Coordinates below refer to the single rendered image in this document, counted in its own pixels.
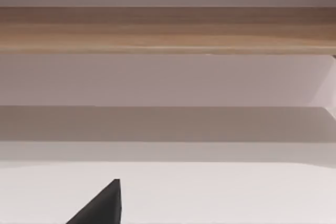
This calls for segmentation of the wooden shelf board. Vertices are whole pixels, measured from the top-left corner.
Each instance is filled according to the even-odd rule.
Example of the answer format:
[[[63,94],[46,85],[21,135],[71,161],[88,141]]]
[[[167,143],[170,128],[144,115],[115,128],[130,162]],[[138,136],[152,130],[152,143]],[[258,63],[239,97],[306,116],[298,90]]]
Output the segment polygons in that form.
[[[0,54],[336,55],[336,7],[0,7]]]

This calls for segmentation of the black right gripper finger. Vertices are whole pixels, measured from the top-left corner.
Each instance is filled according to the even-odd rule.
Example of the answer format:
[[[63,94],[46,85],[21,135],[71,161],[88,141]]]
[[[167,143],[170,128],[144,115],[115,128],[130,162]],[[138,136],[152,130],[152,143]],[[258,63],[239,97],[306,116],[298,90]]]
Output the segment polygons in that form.
[[[121,224],[120,179],[114,179],[66,224]]]

